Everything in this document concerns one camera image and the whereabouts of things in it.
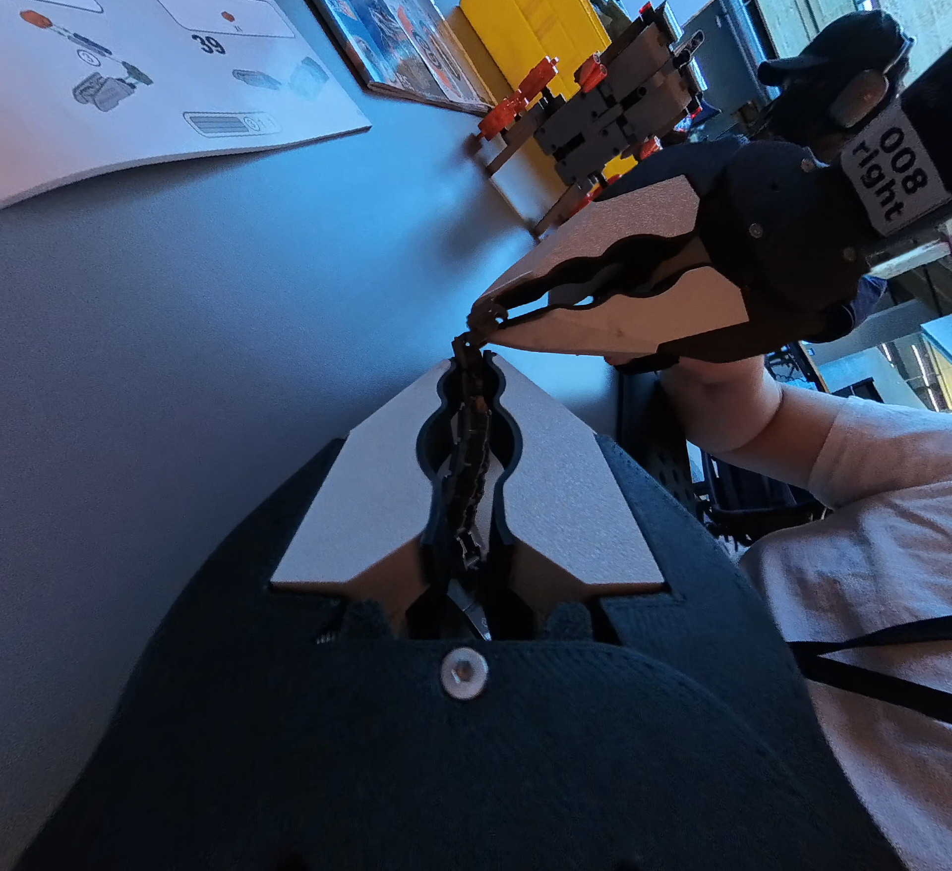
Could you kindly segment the flat blue printed box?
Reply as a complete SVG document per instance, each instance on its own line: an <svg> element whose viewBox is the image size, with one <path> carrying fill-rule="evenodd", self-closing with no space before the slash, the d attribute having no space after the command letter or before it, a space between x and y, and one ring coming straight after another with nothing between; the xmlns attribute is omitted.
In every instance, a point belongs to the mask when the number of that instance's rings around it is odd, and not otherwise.
<svg viewBox="0 0 952 871"><path fill-rule="evenodd" d="M375 92L474 116L495 105L433 0L311 0Z"/></svg>

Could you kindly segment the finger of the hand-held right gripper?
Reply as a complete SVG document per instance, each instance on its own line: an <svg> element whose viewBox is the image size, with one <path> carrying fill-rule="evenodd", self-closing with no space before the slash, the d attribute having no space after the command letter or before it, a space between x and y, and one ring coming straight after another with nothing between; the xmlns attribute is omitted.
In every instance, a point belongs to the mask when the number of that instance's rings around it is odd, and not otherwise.
<svg viewBox="0 0 952 871"><path fill-rule="evenodd" d="M658 295L618 293L598 305L548 308L506 323L488 341L536 352L646 356L661 344L748 320L741 289L718 270L699 267Z"/></svg>
<svg viewBox="0 0 952 871"><path fill-rule="evenodd" d="M686 244L700 202L684 175L592 202L505 270L470 316L527 305L560 280L589 282L615 264L647 275Z"/></svg>

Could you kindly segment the grey orange toy robot model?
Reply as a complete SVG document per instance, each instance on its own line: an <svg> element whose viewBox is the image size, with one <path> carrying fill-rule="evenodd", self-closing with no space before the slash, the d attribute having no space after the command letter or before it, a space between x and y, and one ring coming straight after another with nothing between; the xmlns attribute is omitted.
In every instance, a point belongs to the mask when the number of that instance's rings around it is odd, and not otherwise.
<svg viewBox="0 0 952 871"><path fill-rule="evenodd" d="M707 83L694 62L701 31L684 32L667 2L647 3L606 50L574 72L577 92L555 95L557 59L545 56L479 123L485 140L505 143L487 165L494 175L528 140L554 160L565 190L532 227L535 239L568 220L605 189L607 166L628 157L642 161L659 149L656 139L696 116Z"/></svg>

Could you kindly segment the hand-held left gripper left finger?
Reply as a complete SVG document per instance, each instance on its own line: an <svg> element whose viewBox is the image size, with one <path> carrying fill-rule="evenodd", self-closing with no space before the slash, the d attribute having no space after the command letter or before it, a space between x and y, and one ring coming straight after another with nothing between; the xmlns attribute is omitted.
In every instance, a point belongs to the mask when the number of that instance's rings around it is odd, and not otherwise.
<svg viewBox="0 0 952 871"><path fill-rule="evenodd" d="M454 632L430 521L455 448L455 369L439 362L351 430L271 576L275 589L373 600L402 636Z"/></svg>

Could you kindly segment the grey desk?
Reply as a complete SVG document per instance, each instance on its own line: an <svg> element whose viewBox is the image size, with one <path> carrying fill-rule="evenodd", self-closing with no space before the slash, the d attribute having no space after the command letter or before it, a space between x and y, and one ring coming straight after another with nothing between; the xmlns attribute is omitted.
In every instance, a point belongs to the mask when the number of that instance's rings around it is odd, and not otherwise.
<svg viewBox="0 0 952 871"><path fill-rule="evenodd" d="M232 529L450 353L558 180L487 178L470 116L153 165L2 211L2 869L63 799L162 617Z"/></svg>

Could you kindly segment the black perforated chair back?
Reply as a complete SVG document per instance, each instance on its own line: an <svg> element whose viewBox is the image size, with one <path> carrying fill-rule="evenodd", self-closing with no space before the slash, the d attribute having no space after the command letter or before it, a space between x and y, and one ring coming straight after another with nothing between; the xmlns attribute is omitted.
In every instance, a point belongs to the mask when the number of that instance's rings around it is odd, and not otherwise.
<svg viewBox="0 0 952 871"><path fill-rule="evenodd" d="M655 373L621 377L618 443L688 514L727 543L740 544L744 534L713 512L713 489L701 474L695 491L688 443Z"/></svg>

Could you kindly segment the yellow plastic bin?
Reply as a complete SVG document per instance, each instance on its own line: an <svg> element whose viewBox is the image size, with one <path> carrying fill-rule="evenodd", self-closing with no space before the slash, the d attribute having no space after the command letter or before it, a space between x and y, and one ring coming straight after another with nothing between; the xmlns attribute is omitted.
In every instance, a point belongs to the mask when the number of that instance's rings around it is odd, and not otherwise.
<svg viewBox="0 0 952 871"><path fill-rule="evenodd" d="M461 8L512 92L480 122L480 135L493 139L503 118L526 113L541 96L541 78L530 78L541 61L541 76L554 80L552 95L566 100L585 92L589 109L597 92L607 92L603 61L609 37L589 0L461 0Z"/></svg>

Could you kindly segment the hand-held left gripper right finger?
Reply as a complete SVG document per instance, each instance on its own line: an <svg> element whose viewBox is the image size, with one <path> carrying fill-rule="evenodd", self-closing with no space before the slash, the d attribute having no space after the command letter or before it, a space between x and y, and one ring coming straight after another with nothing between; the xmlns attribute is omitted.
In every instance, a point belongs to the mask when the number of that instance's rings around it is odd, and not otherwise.
<svg viewBox="0 0 952 871"><path fill-rule="evenodd" d="M530 639L561 603L665 592L596 433L498 354L484 526L491 639Z"/></svg>

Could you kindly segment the person's pale shirt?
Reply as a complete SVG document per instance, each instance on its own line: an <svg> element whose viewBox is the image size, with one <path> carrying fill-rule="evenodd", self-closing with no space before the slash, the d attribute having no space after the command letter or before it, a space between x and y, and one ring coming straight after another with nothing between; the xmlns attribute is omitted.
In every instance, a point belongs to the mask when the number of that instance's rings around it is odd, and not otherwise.
<svg viewBox="0 0 952 871"><path fill-rule="evenodd" d="M807 488L831 513L740 561L785 639L840 642L950 615L950 416L846 399ZM809 684L827 742L909 869L951 867L950 725Z"/></svg>

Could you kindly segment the open instruction booklet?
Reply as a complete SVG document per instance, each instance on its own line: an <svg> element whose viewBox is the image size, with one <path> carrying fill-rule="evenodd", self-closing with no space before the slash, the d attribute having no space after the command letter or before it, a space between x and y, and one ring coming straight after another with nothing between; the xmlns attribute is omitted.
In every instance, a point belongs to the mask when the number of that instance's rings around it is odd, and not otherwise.
<svg viewBox="0 0 952 871"><path fill-rule="evenodd" d="M370 121L275 0L1 0L1 204Z"/></svg>

